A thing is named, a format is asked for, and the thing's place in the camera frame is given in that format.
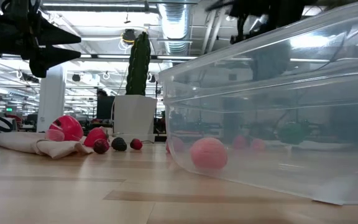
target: white pot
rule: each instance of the white pot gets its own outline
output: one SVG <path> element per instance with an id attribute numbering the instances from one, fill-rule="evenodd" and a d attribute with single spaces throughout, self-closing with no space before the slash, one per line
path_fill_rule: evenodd
<path id="1" fill-rule="evenodd" d="M 137 138 L 154 142 L 154 113 L 157 99 L 140 96 L 116 96 L 114 103 L 114 133 L 125 142 Z"/>

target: red ball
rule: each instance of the red ball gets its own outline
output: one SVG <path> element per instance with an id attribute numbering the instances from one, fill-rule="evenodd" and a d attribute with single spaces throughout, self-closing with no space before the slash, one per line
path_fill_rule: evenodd
<path id="1" fill-rule="evenodd" d="M 221 141 L 203 138 L 190 149 L 191 160 L 200 169 L 222 169 L 227 164 L 227 152 Z"/>
<path id="2" fill-rule="evenodd" d="M 61 131 L 65 135 L 64 141 L 79 141 L 84 136 L 81 124 L 70 115 L 59 117 L 49 129 Z"/>
<path id="3" fill-rule="evenodd" d="M 265 150 L 266 148 L 266 144 L 263 140 L 261 139 L 254 139 L 252 140 L 251 142 L 251 148 L 253 150 L 256 150 L 256 151 L 261 151 L 261 150 Z"/>
<path id="4" fill-rule="evenodd" d="M 97 154 L 104 154 L 110 148 L 109 142 L 105 139 L 98 139 L 93 144 L 93 151 Z"/>
<path id="5" fill-rule="evenodd" d="M 84 145 L 86 147 L 93 147 L 95 140 L 97 140 L 97 139 L 107 140 L 108 138 L 109 138 L 109 136 L 104 132 L 104 130 L 102 128 L 94 128 L 87 135 L 87 137 L 84 141 Z"/>
<path id="6" fill-rule="evenodd" d="M 248 147 L 248 141 L 247 139 L 239 134 L 237 137 L 233 140 L 233 148 L 234 149 L 246 149 Z"/>
<path id="7" fill-rule="evenodd" d="M 133 139 L 129 146 L 135 150 L 141 150 L 143 147 L 143 143 L 139 139 Z"/>

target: floor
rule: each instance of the floor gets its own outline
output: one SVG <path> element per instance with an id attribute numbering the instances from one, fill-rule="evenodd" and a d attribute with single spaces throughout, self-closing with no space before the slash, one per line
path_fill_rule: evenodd
<path id="1" fill-rule="evenodd" d="M 358 223 L 334 206 L 191 174 L 164 144 L 60 160 L 0 148 L 0 224 Z"/>

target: white cloth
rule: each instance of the white cloth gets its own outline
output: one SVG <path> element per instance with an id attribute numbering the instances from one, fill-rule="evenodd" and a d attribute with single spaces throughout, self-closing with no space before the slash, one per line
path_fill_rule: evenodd
<path id="1" fill-rule="evenodd" d="M 73 152 L 90 154 L 93 151 L 76 141 L 55 142 L 46 140 L 44 133 L 0 133 L 0 146 L 40 156 L 50 156 L 52 159 L 59 159 Z"/>

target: white column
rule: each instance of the white column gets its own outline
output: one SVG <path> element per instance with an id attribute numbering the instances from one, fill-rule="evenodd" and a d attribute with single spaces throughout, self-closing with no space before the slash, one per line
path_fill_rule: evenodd
<path id="1" fill-rule="evenodd" d="M 65 107 L 67 71 L 63 65 L 52 67 L 41 80 L 37 132 L 46 131 L 50 124 L 63 115 Z"/>

